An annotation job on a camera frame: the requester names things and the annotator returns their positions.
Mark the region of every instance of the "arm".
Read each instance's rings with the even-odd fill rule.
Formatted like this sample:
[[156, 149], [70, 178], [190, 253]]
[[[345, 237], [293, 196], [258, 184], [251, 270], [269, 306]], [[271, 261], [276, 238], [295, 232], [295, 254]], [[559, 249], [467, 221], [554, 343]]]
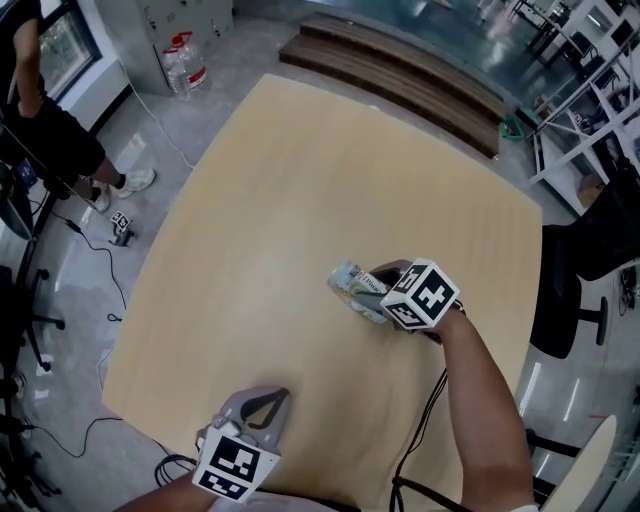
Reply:
[[533, 501], [524, 425], [509, 387], [466, 316], [448, 311], [434, 331], [449, 375], [449, 408], [463, 468], [462, 504], [507, 512]]
[[24, 23], [13, 36], [16, 51], [16, 87], [20, 103], [18, 109], [22, 117], [35, 117], [40, 110], [42, 97], [38, 89], [40, 80], [40, 40], [38, 20]]
[[207, 512], [216, 496], [193, 485], [191, 477], [192, 474], [188, 473], [115, 512]]

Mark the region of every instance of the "office chair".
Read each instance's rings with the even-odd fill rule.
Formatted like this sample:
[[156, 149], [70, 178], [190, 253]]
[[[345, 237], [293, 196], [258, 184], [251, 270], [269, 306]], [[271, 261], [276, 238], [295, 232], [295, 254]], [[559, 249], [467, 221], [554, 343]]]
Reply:
[[546, 67], [551, 66], [555, 62], [555, 60], [562, 55], [571, 67], [577, 71], [582, 69], [582, 64], [580, 63], [582, 59], [586, 56], [593, 58], [595, 55], [598, 55], [598, 50], [595, 49], [591, 41], [587, 39], [587, 37], [582, 34], [582, 32], [575, 32], [571, 36], [571, 40], [576, 44], [578, 48], [580, 48], [580, 52], [576, 50], [569, 41], [565, 41], [562, 43], [562, 46], [558, 48], [558, 51], [554, 53], [551, 58], [544, 64]]
[[542, 352], [564, 359], [569, 355], [578, 321], [598, 325], [602, 345], [608, 304], [580, 308], [580, 279], [599, 279], [640, 257], [640, 185], [635, 169], [621, 165], [593, 205], [569, 226], [542, 228], [542, 262], [531, 343]]
[[[33, 235], [33, 219], [31, 215], [31, 206], [27, 191], [16, 178], [9, 168], [0, 162], [0, 219], [6, 226], [17, 236], [31, 240]], [[0, 354], [0, 361], [5, 368], [11, 366], [11, 360], [17, 351], [13, 350], [11, 344], [19, 341], [23, 344], [22, 333], [27, 331], [31, 348], [36, 355], [38, 364], [45, 370], [49, 371], [51, 364], [42, 361], [36, 335], [33, 330], [33, 322], [52, 323], [62, 330], [65, 328], [63, 320], [48, 318], [46, 316], [36, 315], [33, 312], [33, 301], [35, 299], [38, 282], [40, 279], [49, 278], [49, 272], [44, 269], [38, 269], [31, 288], [16, 286], [11, 279], [11, 269], [0, 267], [0, 296], [3, 301], [3, 311], [0, 313], [2, 318], [2, 328], [7, 335], [9, 343], [3, 348], [4, 353]]]

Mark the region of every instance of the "wire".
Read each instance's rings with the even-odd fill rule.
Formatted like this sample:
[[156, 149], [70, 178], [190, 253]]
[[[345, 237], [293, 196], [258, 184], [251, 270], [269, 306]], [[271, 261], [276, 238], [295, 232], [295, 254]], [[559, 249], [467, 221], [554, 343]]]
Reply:
[[[91, 245], [91, 242], [89, 242], [89, 239], [85, 236], [85, 234], [82, 232], [82, 230], [78, 227], [78, 225], [75, 222], [73, 222], [72, 220], [69, 220], [69, 219], [67, 219], [65, 217], [62, 217], [62, 216], [58, 215], [53, 210], [51, 211], [51, 214], [54, 217], [58, 217], [60, 220], [63, 220], [67, 226], [69, 226], [73, 231], [75, 231], [82, 238], [84, 238], [84, 241], [89, 246], [89, 249], [91, 249], [92, 251], [95, 251], [95, 252], [104, 251], [109, 255], [109, 271], [111, 272], [111, 279], [113, 280], [113, 283], [116, 285], [116, 288], [118, 288], [118, 291], [120, 292], [120, 298], [122, 299], [122, 306], [124, 307], [124, 309], [126, 311], [126, 309], [127, 309], [127, 301], [125, 300], [124, 293], [122, 292], [122, 288], [118, 284], [118, 281], [116, 280], [116, 276], [113, 273], [113, 253], [111, 252], [111, 250], [106, 248], [106, 247], [94, 247], [93, 245]], [[110, 322], [121, 322], [122, 318], [117, 317], [113, 313], [109, 313], [107, 315], [107, 320], [109, 320]]]
[[[58, 215], [53, 210], [51, 210], [51, 214], [54, 217], [57, 217], [58, 219], [64, 221], [64, 223], [72, 231], [78, 233], [84, 239], [84, 241], [87, 243], [87, 245], [89, 246], [89, 249], [91, 249], [92, 251], [95, 251], [95, 252], [104, 251], [109, 255], [109, 271], [111, 273], [111, 279], [113, 280], [113, 283], [116, 285], [116, 288], [118, 288], [118, 291], [120, 292], [120, 298], [122, 299], [122, 306], [124, 307], [124, 310], [126, 311], [127, 310], [127, 301], [124, 298], [124, 293], [122, 292], [122, 288], [118, 284], [118, 281], [116, 280], [116, 276], [115, 276], [115, 274], [113, 272], [113, 253], [111, 252], [111, 250], [106, 248], [106, 247], [94, 247], [93, 245], [91, 245], [91, 242], [89, 242], [89, 239], [85, 236], [85, 234], [82, 232], [80, 227], [75, 222], [73, 222], [70, 219], [67, 219], [65, 217], [62, 217], [62, 216]], [[122, 322], [122, 318], [114, 315], [113, 313], [109, 313], [107, 315], [107, 320], [109, 322]], [[107, 357], [109, 357], [111, 352], [113, 352], [113, 346], [111, 346], [111, 348], [102, 356], [100, 361], [98, 361], [98, 364], [96, 364], [96, 375], [98, 377], [98, 384], [100, 385], [100, 393], [104, 392], [104, 384], [102, 383], [102, 377], [100, 376], [100, 365], [105, 361], [105, 359]]]
[[171, 464], [171, 463], [177, 464], [178, 466], [180, 466], [181, 468], [183, 468], [183, 469], [185, 469], [187, 471], [192, 471], [192, 469], [187, 468], [187, 467], [183, 466], [182, 464], [179, 464], [179, 462], [187, 462], [189, 464], [192, 464], [194, 467], [198, 464], [198, 462], [195, 459], [192, 459], [190, 457], [185, 457], [184, 455], [179, 455], [177, 453], [169, 454], [167, 452], [166, 448], [164, 448], [164, 446], [162, 446], [157, 441], [156, 441], [156, 443], [158, 444], [158, 446], [160, 446], [160, 448], [162, 448], [162, 450], [165, 453], [168, 454], [164, 459], [162, 459], [158, 463], [158, 465], [153, 470], [153, 477], [155, 478], [155, 481], [156, 481], [156, 484], [158, 484], [158, 487], [163, 487], [163, 486], [167, 485], [168, 483], [173, 482], [173, 478], [167, 472], [166, 466], [168, 464]]
[[122, 68], [122, 71], [124, 71], [124, 76], [127, 78], [127, 81], [129, 82], [129, 85], [131, 86], [131, 90], [133, 91], [133, 94], [135, 94], [136, 98], [138, 98], [138, 101], [140, 102], [140, 104], [142, 105], [142, 107], [147, 111], [147, 114], [149, 114], [151, 116], [151, 118], [156, 122], [156, 124], [158, 125], [158, 128], [160, 129], [160, 131], [162, 132], [162, 135], [164, 135], [165, 139], [167, 139], [167, 142], [169, 143], [169, 145], [178, 153], [180, 153], [180, 156], [182, 156], [182, 161], [185, 163], [185, 165], [187, 167], [189, 167], [189, 169], [193, 169], [194, 166], [189, 163], [189, 160], [187, 160], [187, 155], [184, 154], [184, 151], [182, 151], [178, 146], [176, 146], [173, 141], [171, 140], [171, 137], [169, 137], [169, 134], [164, 130], [162, 123], [160, 122], [160, 119], [158, 119], [153, 112], [151, 112], [151, 110], [149, 109], [149, 107], [147, 107], [147, 104], [142, 101], [142, 98], [140, 97], [140, 95], [138, 94], [138, 91], [136, 91], [136, 88], [133, 86], [133, 83], [131, 83], [131, 79], [129, 78], [129, 73], [127, 73], [127, 68], [124, 65], [124, 63], [122, 62], [122, 60], [120, 59], [120, 57], [118, 57], [118, 62], [120, 62], [120, 67]]
[[400, 492], [400, 488], [404, 484], [402, 483], [400, 473], [402, 472], [402, 467], [404, 466], [407, 457], [409, 457], [411, 453], [416, 451], [422, 443], [422, 440], [424, 439], [424, 433], [427, 429], [427, 423], [429, 422], [429, 417], [431, 416], [431, 411], [433, 410], [433, 407], [440, 397], [440, 394], [444, 390], [447, 384], [447, 379], [447, 370], [445, 368], [440, 375], [440, 378], [436, 382], [433, 391], [431, 391], [431, 395], [429, 396], [427, 403], [424, 406], [422, 416], [420, 417], [420, 421], [418, 422], [418, 427], [416, 428], [415, 434], [413, 435], [413, 438], [411, 439], [411, 442], [407, 447], [407, 451], [404, 453], [404, 455], [400, 459], [400, 462], [398, 463], [398, 466], [396, 467], [393, 486], [391, 488], [391, 496], [389, 499], [389, 512], [395, 512], [396, 505], [399, 512], [404, 512], [404, 502], [402, 500], [402, 493]]
[[[154, 442], [155, 442], [155, 443], [160, 447], [160, 449], [161, 449], [164, 453], [166, 453], [167, 455], [172, 455], [171, 453], [169, 453], [169, 450], [167, 450], [164, 446], [162, 446], [158, 441], [154, 441]], [[173, 461], [173, 462], [175, 462], [175, 464], [176, 464], [177, 466], [180, 466], [182, 469], [186, 469], [187, 471], [191, 471], [188, 467], [183, 466], [183, 465], [182, 465], [182, 464], [180, 464], [178, 461]]]
[[91, 428], [96, 424], [99, 423], [101, 421], [122, 421], [122, 418], [115, 418], [115, 417], [106, 417], [106, 418], [96, 418], [95, 420], [93, 420], [89, 426], [87, 427], [87, 431], [84, 434], [84, 441], [82, 443], [82, 451], [76, 455], [75, 453], [71, 453], [69, 450], [67, 450], [64, 446], [62, 446], [62, 444], [60, 444], [60, 442], [55, 438], [55, 436], [49, 432], [46, 428], [44, 427], [39, 427], [37, 425], [33, 425], [33, 426], [29, 426], [27, 427], [27, 430], [42, 430], [45, 434], [47, 434], [51, 439], [53, 439], [53, 441], [60, 447], [60, 449], [62, 451], [64, 451], [65, 453], [67, 453], [70, 457], [73, 457], [74, 459], [79, 459], [80, 457], [84, 456], [84, 454], [87, 452], [87, 440], [89, 439], [89, 432], [91, 431]]

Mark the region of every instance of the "table surface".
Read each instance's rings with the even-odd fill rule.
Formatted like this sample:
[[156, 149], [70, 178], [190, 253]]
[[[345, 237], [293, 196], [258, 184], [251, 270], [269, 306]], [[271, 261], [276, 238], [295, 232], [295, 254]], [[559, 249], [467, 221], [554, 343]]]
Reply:
[[580, 450], [569, 473], [542, 507], [542, 512], [578, 510], [602, 473], [616, 437], [616, 417], [609, 416]]
[[[286, 386], [293, 404], [283, 459], [267, 488], [384, 509], [443, 354], [351, 311], [328, 276], [347, 258], [363, 268], [433, 259], [461, 289], [513, 391], [535, 311], [541, 226], [535, 203], [445, 142], [267, 75], [165, 220], [103, 403], [193, 456], [196, 431], [233, 392]], [[459, 497], [446, 393], [405, 468]]]

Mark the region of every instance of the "fiducial marker cube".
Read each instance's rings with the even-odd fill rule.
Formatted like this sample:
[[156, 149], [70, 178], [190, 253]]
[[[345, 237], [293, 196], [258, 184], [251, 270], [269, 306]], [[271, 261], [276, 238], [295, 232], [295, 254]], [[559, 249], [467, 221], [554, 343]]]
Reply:
[[380, 303], [403, 328], [435, 327], [460, 290], [433, 261], [417, 258]]

